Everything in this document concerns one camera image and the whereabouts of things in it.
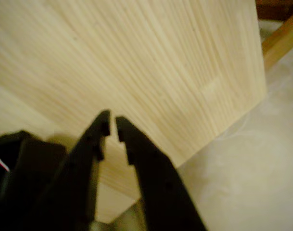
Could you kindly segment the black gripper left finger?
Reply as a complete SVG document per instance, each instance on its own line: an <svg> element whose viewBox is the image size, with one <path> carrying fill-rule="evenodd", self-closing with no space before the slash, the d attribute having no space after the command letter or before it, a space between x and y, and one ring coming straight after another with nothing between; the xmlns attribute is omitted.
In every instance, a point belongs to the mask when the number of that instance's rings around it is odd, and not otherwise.
<svg viewBox="0 0 293 231"><path fill-rule="evenodd" d="M88 231L94 221L100 162L110 135L110 111L101 111L63 161L33 210L35 231Z"/></svg>

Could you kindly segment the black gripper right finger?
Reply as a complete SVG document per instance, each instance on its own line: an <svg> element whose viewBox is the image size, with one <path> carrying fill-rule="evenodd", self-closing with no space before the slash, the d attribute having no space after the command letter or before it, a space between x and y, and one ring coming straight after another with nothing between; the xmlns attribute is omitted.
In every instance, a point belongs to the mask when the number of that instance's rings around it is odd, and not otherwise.
<svg viewBox="0 0 293 231"><path fill-rule="evenodd" d="M135 168L150 231L204 231L206 226L169 157L126 117L115 119L119 141Z"/></svg>

